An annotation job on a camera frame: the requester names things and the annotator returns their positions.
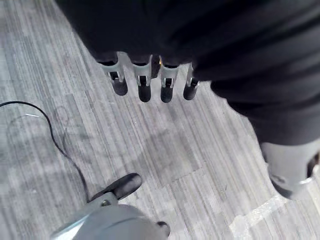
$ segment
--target silver metal part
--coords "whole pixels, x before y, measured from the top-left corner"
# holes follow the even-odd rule
[[[268,163],[274,188],[285,198],[295,199],[319,169],[320,139],[288,146],[264,142],[260,145]]]
[[[54,240],[70,240],[77,234],[79,229],[87,220],[88,216],[99,210],[102,205],[108,201],[111,205],[117,205],[118,200],[116,196],[111,193],[107,192],[106,194],[96,198],[95,200],[87,203],[84,208],[78,211],[75,215],[70,218],[70,221],[60,227],[57,231],[55,231],[50,239]]]
[[[119,60],[115,65],[106,66],[101,64],[101,67],[104,71],[104,74],[112,83],[115,81],[119,81],[120,83],[122,83],[124,81],[124,69]]]
[[[168,87],[168,80],[170,80],[170,88],[172,89],[175,85],[177,75],[178,75],[179,67],[169,68],[165,67],[161,64],[160,72],[161,72],[161,86],[162,88]]]
[[[84,206],[51,239],[166,240],[168,235],[168,229],[150,221],[133,206],[118,205],[116,196],[108,192]]]
[[[151,83],[151,58],[152,55],[149,58],[149,62],[147,65],[139,66],[139,65],[133,65],[133,71],[134,76],[136,79],[136,83],[138,86],[144,85],[142,84],[142,81],[146,81],[144,86],[150,86]]]
[[[192,81],[195,81],[194,77],[193,77],[193,67],[192,67],[192,62],[189,64],[189,68],[188,68],[188,73],[186,75],[186,85],[188,87],[191,87],[191,83]],[[200,81],[196,80],[196,85],[194,86],[195,89],[197,89],[199,87]]]

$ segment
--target robotic hand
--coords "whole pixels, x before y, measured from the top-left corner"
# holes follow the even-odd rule
[[[179,65],[192,63],[184,98],[195,97],[199,80],[212,81],[252,124],[282,196],[294,198],[312,180],[320,152],[318,1],[56,2],[116,94],[128,92],[117,51],[128,53],[143,102],[158,71],[161,100],[170,102]]]
[[[160,98],[164,103],[169,103],[173,96],[179,64],[168,57],[159,57],[158,55],[137,56],[129,54],[128,56],[133,65],[140,100],[147,103],[151,99],[151,79],[156,78],[160,71]],[[104,59],[107,59],[107,61],[101,62],[102,69],[110,80],[114,92],[119,96],[125,95],[128,92],[128,86],[117,53],[106,53]],[[193,76],[193,67],[190,63],[183,91],[184,99],[192,100],[196,95],[199,84],[200,82]]]
[[[137,173],[130,173],[103,191],[51,235],[53,240],[165,240],[170,227],[163,221],[153,223],[137,208],[118,204],[142,184]]]

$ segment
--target black cloth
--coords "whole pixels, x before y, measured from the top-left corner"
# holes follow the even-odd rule
[[[193,62],[260,142],[320,136],[319,0],[57,0],[97,62],[112,51]]]

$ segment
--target gray wooden floor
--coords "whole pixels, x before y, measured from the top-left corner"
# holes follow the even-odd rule
[[[168,222],[171,239],[320,238],[319,175],[302,200],[280,197],[248,121],[208,83],[183,99],[186,65],[170,103],[160,100],[159,79],[143,103],[122,54],[129,93],[120,97],[51,1],[0,5],[0,102],[28,101],[49,115],[91,195],[137,172],[144,184],[121,202]],[[0,109],[0,157],[1,239],[47,239],[85,204],[35,109]]]

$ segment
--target black cable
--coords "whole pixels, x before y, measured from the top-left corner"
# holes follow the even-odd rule
[[[51,125],[51,122],[50,122],[50,119],[49,117],[47,116],[47,114],[41,109],[39,108],[38,106],[36,105],[33,105],[32,103],[29,103],[29,102],[26,102],[26,101],[6,101],[6,102],[3,102],[0,104],[0,107],[3,107],[3,106],[6,106],[6,105],[10,105],[10,104],[22,104],[22,105],[28,105],[30,107],[33,107],[37,110],[39,110],[43,116],[45,117],[48,125],[49,125],[49,130],[50,130],[50,135],[51,135],[51,139],[55,145],[55,147],[59,150],[60,153],[62,153],[63,156],[65,156],[69,163],[71,163],[72,166],[75,167],[75,169],[77,170],[79,176],[80,176],[80,179],[81,179],[81,182],[82,182],[82,185],[83,185],[83,189],[84,189],[84,194],[85,194],[85,201],[87,203],[90,202],[90,198],[89,198],[89,190],[88,190],[88,185],[87,185],[87,182],[86,182],[86,179],[84,177],[84,174],[82,173],[81,169],[78,167],[78,165],[74,162],[74,160],[65,152],[63,151],[59,145],[57,144],[56,142],[56,139],[55,139],[55,136],[54,136],[54,133],[53,133],[53,129],[52,129],[52,125]]]

